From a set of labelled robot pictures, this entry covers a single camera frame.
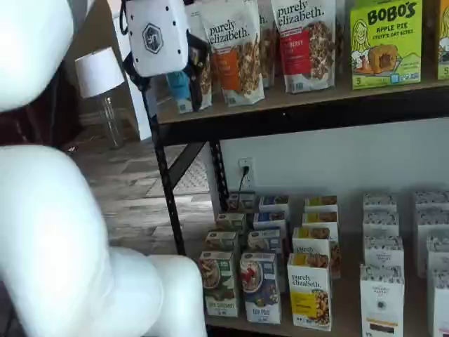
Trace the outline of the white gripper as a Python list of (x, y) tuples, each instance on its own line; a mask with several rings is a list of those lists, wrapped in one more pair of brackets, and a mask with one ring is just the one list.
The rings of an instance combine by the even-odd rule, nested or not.
[(185, 4), (178, 0), (126, 2), (130, 52), (123, 68), (141, 93), (148, 118), (157, 113), (153, 76), (185, 69), (192, 110), (209, 106), (211, 97), (210, 47), (187, 33)]

